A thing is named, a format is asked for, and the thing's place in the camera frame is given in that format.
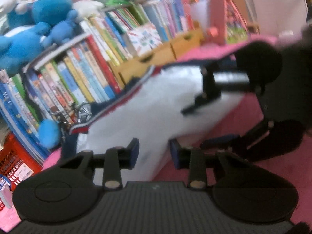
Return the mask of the navy white red jacket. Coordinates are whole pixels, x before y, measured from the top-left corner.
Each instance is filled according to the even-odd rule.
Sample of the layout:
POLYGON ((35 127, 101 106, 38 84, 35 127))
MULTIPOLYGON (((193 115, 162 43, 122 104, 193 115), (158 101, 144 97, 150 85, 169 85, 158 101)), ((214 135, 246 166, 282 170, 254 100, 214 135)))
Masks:
POLYGON ((199 66, 150 68, 141 78, 132 80, 116 98, 92 103, 91 118, 74 125, 61 150, 67 159, 83 150, 105 153, 126 146, 137 138, 139 156, 133 170, 121 172, 123 182, 149 181, 169 159, 168 142, 182 138, 194 143, 212 129, 242 100, 240 93, 223 93, 194 114, 184 116, 203 91, 199 66))

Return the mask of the pink patterned bed sheet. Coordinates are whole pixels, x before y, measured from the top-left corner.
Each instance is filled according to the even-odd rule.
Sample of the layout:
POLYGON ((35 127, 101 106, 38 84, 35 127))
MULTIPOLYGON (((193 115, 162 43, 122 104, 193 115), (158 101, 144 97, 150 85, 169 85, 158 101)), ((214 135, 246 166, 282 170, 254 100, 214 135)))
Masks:
POLYGON ((252 42, 218 60, 197 61, 202 91, 184 118, 223 92, 256 94, 263 119, 245 135, 203 141, 199 148, 169 141, 177 169, 188 182, 129 181, 142 145, 106 153, 81 152, 17 186, 13 203, 21 222, 12 233, 310 233, 290 218, 298 204, 289 181, 257 161, 296 149, 311 128, 311 34, 288 47, 252 42))

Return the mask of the miniature metal bicycle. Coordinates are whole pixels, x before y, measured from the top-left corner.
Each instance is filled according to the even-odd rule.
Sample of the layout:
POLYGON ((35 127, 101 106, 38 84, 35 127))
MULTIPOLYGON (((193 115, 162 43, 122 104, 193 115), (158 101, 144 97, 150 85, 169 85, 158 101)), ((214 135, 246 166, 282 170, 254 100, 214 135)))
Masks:
POLYGON ((57 111, 52 113, 52 117, 60 125, 61 129, 69 131, 69 129, 75 124, 81 124, 89 121, 93 114, 91 112, 91 104, 82 103, 81 105, 72 104, 70 107, 70 113, 65 111, 57 111))

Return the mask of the small blue plush ball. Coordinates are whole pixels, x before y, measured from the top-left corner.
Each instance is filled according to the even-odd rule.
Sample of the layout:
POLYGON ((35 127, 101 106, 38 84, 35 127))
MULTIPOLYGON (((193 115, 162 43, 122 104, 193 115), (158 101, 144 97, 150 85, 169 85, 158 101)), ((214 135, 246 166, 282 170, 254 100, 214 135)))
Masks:
POLYGON ((43 120, 38 128, 38 136, 43 147, 49 150, 55 148, 59 145, 61 139, 58 123, 50 119, 43 120))

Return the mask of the wooden drawer shelf organizer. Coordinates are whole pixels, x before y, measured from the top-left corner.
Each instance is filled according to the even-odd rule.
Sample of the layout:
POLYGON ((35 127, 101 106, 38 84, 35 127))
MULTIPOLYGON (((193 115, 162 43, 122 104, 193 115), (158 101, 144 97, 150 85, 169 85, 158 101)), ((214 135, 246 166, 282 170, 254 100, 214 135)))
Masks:
POLYGON ((130 79, 142 76, 149 66, 162 66, 166 63, 175 62, 190 51, 200 47, 203 40, 203 31, 198 27, 180 34, 140 57, 134 57, 119 66, 113 66, 113 74, 120 87, 124 88, 130 79))

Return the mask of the red plastic crate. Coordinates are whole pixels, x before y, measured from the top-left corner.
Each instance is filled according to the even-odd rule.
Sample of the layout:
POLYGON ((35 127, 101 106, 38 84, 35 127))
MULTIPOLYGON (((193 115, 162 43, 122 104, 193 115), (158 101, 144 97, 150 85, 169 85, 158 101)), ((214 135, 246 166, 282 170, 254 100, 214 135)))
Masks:
POLYGON ((12 193, 17 185, 41 170, 42 166, 9 132, 1 148, 1 209, 12 208, 12 193))

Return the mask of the blue plush toy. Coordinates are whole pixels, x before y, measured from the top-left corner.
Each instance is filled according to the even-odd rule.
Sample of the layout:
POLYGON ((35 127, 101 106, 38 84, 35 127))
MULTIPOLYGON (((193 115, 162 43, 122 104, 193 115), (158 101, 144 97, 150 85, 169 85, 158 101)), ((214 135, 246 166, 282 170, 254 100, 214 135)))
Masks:
POLYGON ((1 35, 1 69, 14 76, 53 44, 74 37, 72 0, 3 0, 10 32, 1 35))

